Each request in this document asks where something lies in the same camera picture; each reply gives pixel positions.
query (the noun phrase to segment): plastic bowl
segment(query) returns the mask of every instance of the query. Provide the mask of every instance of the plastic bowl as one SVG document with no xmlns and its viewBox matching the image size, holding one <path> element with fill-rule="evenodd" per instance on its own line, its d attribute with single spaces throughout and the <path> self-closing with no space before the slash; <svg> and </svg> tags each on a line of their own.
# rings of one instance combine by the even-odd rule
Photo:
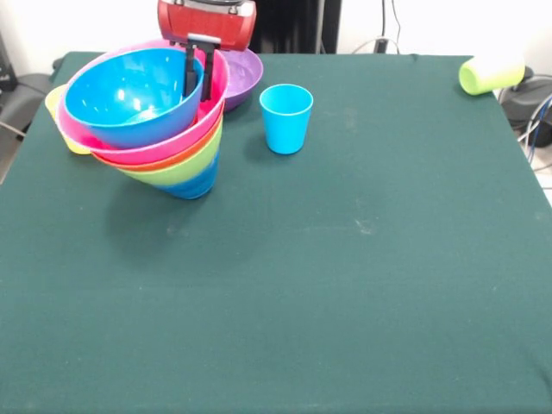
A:
<svg viewBox="0 0 552 414">
<path fill-rule="evenodd" d="M 48 112 L 50 112 L 50 115 L 52 116 L 54 123 L 55 123 L 55 113 L 58 110 L 61 96 L 63 95 L 63 92 L 66 88 L 67 88 L 67 85 L 60 85 L 57 88 L 52 89 L 44 99 L 44 104 L 46 105 Z M 61 133 L 61 136 L 63 137 L 63 141 L 65 141 L 67 147 L 71 152 L 78 155 L 90 154 L 90 151 L 88 149 L 82 148 L 80 145 L 74 143 L 72 139 L 69 138 L 67 135 Z"/>
<path fill-rule="evenodd" d="M 177 48 L 177 46 L 170 46 L 168 41 L 157 40 L 125 47 L 115 52 L 110 52 L 98 56 L 88 65 L 83 67 L 77 74 L 69 81 L 76 79 L 80 73 L 87 71 L 91 67 L 98 65 L 111 56 L 115 56 L 121 53 L 126 53 L 134 50 L 142 50 L 148 47 L 165 47 L 165 48 Z M 204 62 L 205 55 L 201 50 L 196 51 L 196 57 Z M 133 149 L 117 149 L 113 148 L 98 138 L 93 136 L 82 124 L 74 121 L 64 110 L 65 105 L 60 105 L 56 113 L 56 122 L 58 128 L 69 136 L 73 141 L 79 145 L 88 148 L 90 151 L 99 154 L 105 160 L 119 164 L 127 165 L 140 165 L 148 164 L 156 161 L 164 160 L 165 158 L 172 157 L 178 153 L 184 151 L 190 145 L 193 145 L 196 141 L 201 139 L 202 136 L 207 134 L 213 124 L 216 122 L 221 108 L 224 104 L 224 95 L 228 88 L 229 68 L 226 63 L 226 59 L 219 51 L 215 51 L 215 65 L 213 68 L 213 90 L 212 99 L 202 102 L 199 105 L 198 122 L 189 127 L 186 131 L 175 135 L 166 141 L 159 142 L 157 144 L 149 145 L 146 147 L 133 148 Z"/>
<path fill-rule="evenodd" d="M 223 52 L 228 61 L 230 78 L 226 92 L 225 111 L 234 110 L 251 95 L 253 88 L 260 82 L 264 67 L 259 56 L 246 49 L 243 52 Z"/>
<path fill-rule="evenodd" d="M 120 54 L 80 74 L 67 88 L 66 111 L 98 139 L 119 148 L 164 141 L 193 121 L 204 70 L 194 60 L 198 83 L 183 98 L 185 51 L 151 48 Z"/>
<path fill-rule="evenodd" d="M 197 151 L 192 157 L 174 166 L 162 168 L 157 171 L 130 171 L 124 168 L 117 169 L 127 174 L 129 177 L 146 184 L 175 185 L 177 183 L 182 183 L 200 174 L 215 159 L 222 135 L 223 124 L 221 123 L 207 145 Z"/>
<path fill-rule="evenodd" d="M 218 173 L 219 153 L 216 153 L 215 159 L 199 175 L 176 185 L 157 185 L 156 187 L 164 192 L 168 192 L 176 198 L 184 200 L 195 200 L 207 194 L 215 186 L 216 175 Z"/>
<path fill-rule="evenodd" d="M 114 168 L 122 168 L 127 171 L 156 171 L 163 168 L 167 168 L 169 166 L 174 166 L 181 161 L 184 161 L 194 154 L 196 154 L 201 148 L 203 148 L 213 137 L 213 135 L 218 131 L 219 127 L 221 126 L 221 123 L 223 122 L 223 112 L 221 111 L 218 120 L 216 121 L 215 125 L 212 126 L 210 131 L 205 134 L 198 142 L 193 144 L 191 147 L 188 147 L 184 151 L 182 151 L 180 154 L 176 154 L 173 157 L 167 158 L 162 161 L 153 162 L 150 164 L 141 164 L 138 166 L 133 165 L 126 165 L 126 164 L 117 164 L 115 162 L 108 161 L 102 157 L 102 155 L 94 154 L 94 157 L 96 157 L 98 160 L 102 161 L 104 164 L 107 164 L 108 166 L 113 166 Z"/>
</svg>

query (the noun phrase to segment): orange bowl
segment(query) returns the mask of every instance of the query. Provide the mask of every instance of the orange bowl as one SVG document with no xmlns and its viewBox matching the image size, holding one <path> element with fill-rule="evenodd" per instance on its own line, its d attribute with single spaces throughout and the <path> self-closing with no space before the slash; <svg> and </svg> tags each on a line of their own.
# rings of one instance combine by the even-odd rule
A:
<svg viewBox="0 0 552 414">
<path fill-rule="evenodd" d="M 127 164 L 117 164 L 115 162 L 111 162 L 106 160 L 104 157 L 102 157 L 100 154 L 95 154 L 94 157 L 96 157 L 98 160 L 102 161 L 104 164 L 107 164 L 108 166 L 113 166 L 115 168 L 122 168 L 123 170 L 128 171 L 156 171 L 163 168 L 167 168 L 169 166 L 173 166 L 175 164 L 178 164 L 181 161 L 184 161 L 191 156 L 193 156 L 195 153 L 197 153 L 201 148 L 209 142 L 209 140 L 212 138 L 212 136 L 216 133 L 218 130 L 218 127 L 220 126 L 221 122 L 223 121 L 223 114 L 224 114 L 224 104 L 221 107 L 220 114 L 218 115 L 217 120 L 213 124 L 213 126 L 210 128 L 210 130 L 205 134 L 199 141 L 194 143 L 193 145 L 189 146 L 187 149 L 182 151 L 181 153 L 175 154 L 172 157 L 165 158 L 164 160 L 152 162 L 149 164 L 140 164 L 140 165 L 127 165 Z"/>
</svg>

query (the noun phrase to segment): green bowl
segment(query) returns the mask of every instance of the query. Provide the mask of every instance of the green bowl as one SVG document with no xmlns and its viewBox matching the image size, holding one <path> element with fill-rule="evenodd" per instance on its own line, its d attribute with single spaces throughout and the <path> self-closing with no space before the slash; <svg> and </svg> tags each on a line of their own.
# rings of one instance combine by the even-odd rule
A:
<svg viewBox="0 0 552 414">
<path fill-rule="evenodd" d="M 160 170 L 154 171 L 130 171 L 117 168 L 122 173 L 133 179 L 150 185 L 175 185 L 192 179 L 200 174 L 214 159 L 223 136 L 223 122 L 205 147 L 197 151 L 192 157 Z"/>
</svg>

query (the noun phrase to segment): white wall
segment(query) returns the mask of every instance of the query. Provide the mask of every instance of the white wall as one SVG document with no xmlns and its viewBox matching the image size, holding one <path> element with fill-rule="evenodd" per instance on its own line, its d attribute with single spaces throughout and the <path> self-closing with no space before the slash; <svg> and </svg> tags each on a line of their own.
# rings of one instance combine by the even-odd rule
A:
<svg viewBox="0 0 552 414">
<path fill-rule="evenodd" d="M 395 35 L 391 0 L 386 1 L 388 35 Z M 159 37 L 156 4 L 157 0 L 0 0 L 0 30 L 18 74 L 50 72 L 52 61 L 71 50 L 104 51 Z M 549 0 L 395 4 L 403 26 L 403 53 L 476 54 L 508 47 L 523 51 L 538 72 L 552 73 Z M 343 0 L 340 53 L 350 53 L 380 30 L 380 0 Z"/>
<path fill-rule="evenodd" d="M 157 0 L 0 0 L 0 31 L 18 75 L 51 72 L 72 50 L 160 37 Z"/>
<path fill-rule="evenodd" d="M 391 0 L 387 35 L 395 37 Z M 395 0 L 402 53 L 477 54 L 519 51 L 538 72 L 552 73 L 549 0 Z M 343 0 L 339 53 L 380 35 L 381 0 Z M 373 44 L 363 49 L 373 50 Z"/>
</svg>

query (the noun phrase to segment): lime green cup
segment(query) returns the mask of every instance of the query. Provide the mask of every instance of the lime green cup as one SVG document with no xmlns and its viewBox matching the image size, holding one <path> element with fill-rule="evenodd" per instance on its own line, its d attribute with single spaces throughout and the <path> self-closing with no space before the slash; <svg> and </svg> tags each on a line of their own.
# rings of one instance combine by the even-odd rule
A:
<svg viewBox="0 0 552 414">
<path fill-rule="evenodd" d="M 460 68 L 462 89 L 480 95 L 519 84 L 524 78 L 525 60 L 517 54 L 475 56 Z"/>
</svg>

